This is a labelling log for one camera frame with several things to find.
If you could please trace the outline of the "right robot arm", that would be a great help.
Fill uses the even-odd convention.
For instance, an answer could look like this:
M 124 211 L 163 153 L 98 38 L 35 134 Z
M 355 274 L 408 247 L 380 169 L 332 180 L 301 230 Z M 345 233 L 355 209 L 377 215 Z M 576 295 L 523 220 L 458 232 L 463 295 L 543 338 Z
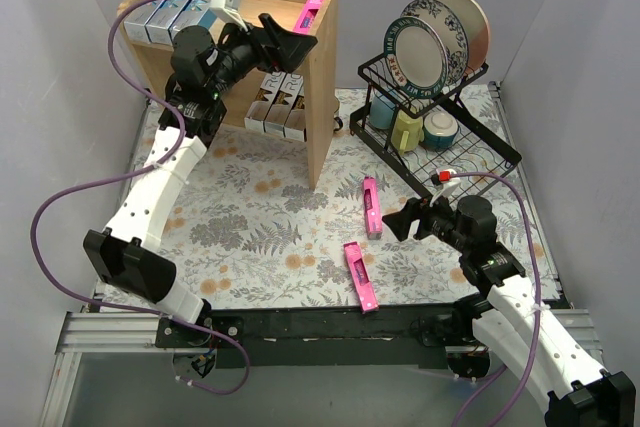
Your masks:
M 383 221 L 400 241 L 416 223 L 417 238 L 434 236 L 460 253 L 463 274 L 479 293 L 453 318 L 453 334 L 464 344 L 480 341 L 525 377 L 546 425 L 633 425 L 634 384 L 623 372 L 607 371 L 536 300 L 523 266 L 497 239 L 488 200 L 466 196 L 452 208 L 444 198 L 411 199 Z

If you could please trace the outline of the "pink toothpaste box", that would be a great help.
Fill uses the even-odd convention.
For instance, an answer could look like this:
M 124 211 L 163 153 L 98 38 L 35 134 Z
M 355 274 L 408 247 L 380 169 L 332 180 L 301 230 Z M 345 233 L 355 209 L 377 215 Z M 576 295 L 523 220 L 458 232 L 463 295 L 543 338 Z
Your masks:
M 369 313 L 377 310 L 379 304 L 366 270 L 360 245 L 357 242 L 351 242 L 344 244 L 343 249 L 362 312 Z
M 383 233 L 377 182 L 374 177 L 365 176 L 362 183 L 364 219 L 367 237 L 379 240 Z

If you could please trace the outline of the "silver blue RO toothpaste box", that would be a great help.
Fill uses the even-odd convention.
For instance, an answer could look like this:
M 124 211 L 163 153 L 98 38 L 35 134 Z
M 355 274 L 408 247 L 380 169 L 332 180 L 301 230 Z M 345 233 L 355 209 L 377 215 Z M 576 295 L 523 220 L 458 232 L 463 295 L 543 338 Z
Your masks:
M 128 38 L 135 42 L 149 43 L 146 24 L 160 8 L 164 0 L 145 3 L 134 9 L 124 20 L 124 29 Z

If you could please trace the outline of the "pink toothpaste box front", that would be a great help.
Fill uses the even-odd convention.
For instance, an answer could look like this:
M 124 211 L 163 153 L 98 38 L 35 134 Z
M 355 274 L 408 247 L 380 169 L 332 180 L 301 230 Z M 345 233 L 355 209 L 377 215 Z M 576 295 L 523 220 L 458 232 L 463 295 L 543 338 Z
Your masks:
M 366 270 L 360 245 L 357 242 L 351 242 L 344 244 L 343 249 L 362 312 L 369 313 L 377 310 L 379 304 Z

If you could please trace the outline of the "brown silver RO toothpaste box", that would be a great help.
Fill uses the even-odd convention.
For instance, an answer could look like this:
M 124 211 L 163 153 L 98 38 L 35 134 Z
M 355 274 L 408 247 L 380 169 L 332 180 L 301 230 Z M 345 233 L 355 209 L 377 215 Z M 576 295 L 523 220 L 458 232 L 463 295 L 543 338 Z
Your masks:
M 306 116 L 304 87 L 301 87 L 284 124 L 284 137 L 287 139 L 306 141 Z

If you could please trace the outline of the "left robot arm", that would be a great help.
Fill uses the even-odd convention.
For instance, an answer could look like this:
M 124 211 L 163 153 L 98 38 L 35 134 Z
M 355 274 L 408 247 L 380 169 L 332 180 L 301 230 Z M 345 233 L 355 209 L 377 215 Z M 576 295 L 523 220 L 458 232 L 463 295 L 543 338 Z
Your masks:
M 209 304 L 178 279 L 175 264 L 158 253 L 162 231 L 194 167 L 204 157 L 226 114 L 222 94 L 253 70 L 292 73 L 318 40 L 291 32 L 270 15 L 260 26 L 224 25 L 214 39 L 202 26 L 182 29 L 173 40 L 162 112 L 146 173 L 101 232 L 89 231 L 84 250 L 104 283 L 135 295 L 181 319 L 178 334 L 193 347 L 213 333 L 204 316 Z

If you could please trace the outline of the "dark striped toothpaste box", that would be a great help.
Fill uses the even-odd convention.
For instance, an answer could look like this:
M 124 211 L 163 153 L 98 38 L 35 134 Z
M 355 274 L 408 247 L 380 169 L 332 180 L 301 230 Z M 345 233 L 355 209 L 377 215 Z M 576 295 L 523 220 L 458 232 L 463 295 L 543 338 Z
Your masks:
M 266 134 L 284 137 L 284 126 L 303 86 L 300 74 L 286 74 L 264 120 Z

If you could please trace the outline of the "cyan toothpaste box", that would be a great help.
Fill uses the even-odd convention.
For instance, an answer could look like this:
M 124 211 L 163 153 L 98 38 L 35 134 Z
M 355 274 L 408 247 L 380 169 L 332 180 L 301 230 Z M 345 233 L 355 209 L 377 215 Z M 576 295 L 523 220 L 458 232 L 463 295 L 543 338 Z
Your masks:
M 184 28 L 200 26 L 210 29 L 216 15 L 209 10 L 209 0 L 190 0 L 170 28 L 171 40 Z
M 170 28 L 190 0 L 165 0 L 146 24 L 151 43 L 170 45 Z

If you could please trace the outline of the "silver black RO toothpaste box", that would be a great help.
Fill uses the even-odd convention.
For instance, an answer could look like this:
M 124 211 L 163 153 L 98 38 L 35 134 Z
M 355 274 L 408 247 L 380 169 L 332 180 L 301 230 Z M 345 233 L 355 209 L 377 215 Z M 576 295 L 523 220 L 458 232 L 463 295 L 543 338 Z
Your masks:
M 249 131 L 264 133 L 264 121 L 286 78 L 285 72 L 266 74 L 260 88 L 244 118 L 244 126 Z

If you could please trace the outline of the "magenta toothpaste box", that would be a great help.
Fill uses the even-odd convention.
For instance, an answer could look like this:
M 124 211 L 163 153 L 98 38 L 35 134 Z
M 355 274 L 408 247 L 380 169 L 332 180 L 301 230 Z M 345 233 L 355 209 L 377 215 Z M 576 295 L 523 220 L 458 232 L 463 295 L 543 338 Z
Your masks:
M 324 0 L 306 0 L 294 25 L 293 32 L 308 35 Z

